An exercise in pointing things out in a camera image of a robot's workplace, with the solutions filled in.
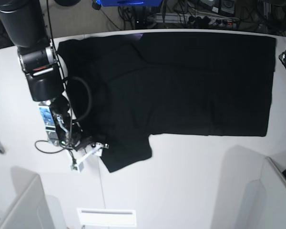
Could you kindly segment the black robot arm image-left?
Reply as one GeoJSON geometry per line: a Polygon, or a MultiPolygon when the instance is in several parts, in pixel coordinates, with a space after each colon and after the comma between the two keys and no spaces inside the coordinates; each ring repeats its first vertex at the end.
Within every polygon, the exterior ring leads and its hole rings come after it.
{"type": "Polygon", "coordinates": [[[0,20],[17,47],[18,60],[26,76],[31,97],[39,103],[48,141],[68,150],[81,150],[93,143],[92,137],[82,131],[79,122],[86,118],[92,106],[76,119],[72,117],[70,101],[63,96],[68,83],[81,82],[79,77],[64,77],[52,36],[48,36],[38,0],[0,0],[0,20]]]}

